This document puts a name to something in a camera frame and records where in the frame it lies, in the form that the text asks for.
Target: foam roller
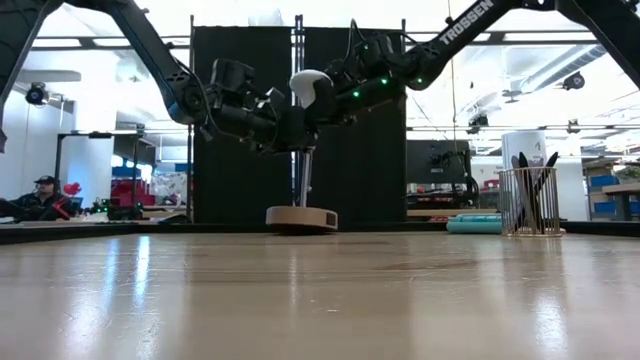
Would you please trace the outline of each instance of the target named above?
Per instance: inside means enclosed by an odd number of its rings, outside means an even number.
[[[502,233],[500,214],[463,214],[449,219],[447,231],[452,234],[496,234]]]

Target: man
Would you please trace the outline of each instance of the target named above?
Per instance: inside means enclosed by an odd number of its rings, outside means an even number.
[[[34,183],[37,184],[34,192],[10,201],[27,211],[26,218],[21,220],[54,221],[65,218],[64,213],[73,216],[71,202],[60,193],[60,186],[53,176],[43,176]]]

